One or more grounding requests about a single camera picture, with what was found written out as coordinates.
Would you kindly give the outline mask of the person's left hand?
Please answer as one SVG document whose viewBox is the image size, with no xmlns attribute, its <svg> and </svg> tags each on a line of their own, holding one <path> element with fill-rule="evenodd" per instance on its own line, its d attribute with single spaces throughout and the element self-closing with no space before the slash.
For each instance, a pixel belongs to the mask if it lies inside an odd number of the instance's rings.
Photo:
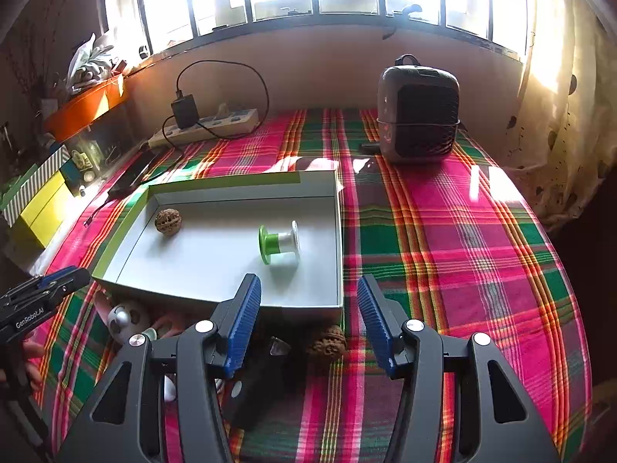
<svg viewBox="0 0 617 463">
<path fill-rule="evenodd" d="M 25 360 L 24 366 L 28 382 L 31 389 L 33 389 L 34 392 L 38 392 L 41 390 L 43 379 L 39 367 L 35 361 L 43 357 L 45 353 L 44 347 L 41 344 L 34 342 L 31 338 L 27 338 L 22 343 L 22 351 Z"/>
</svg>

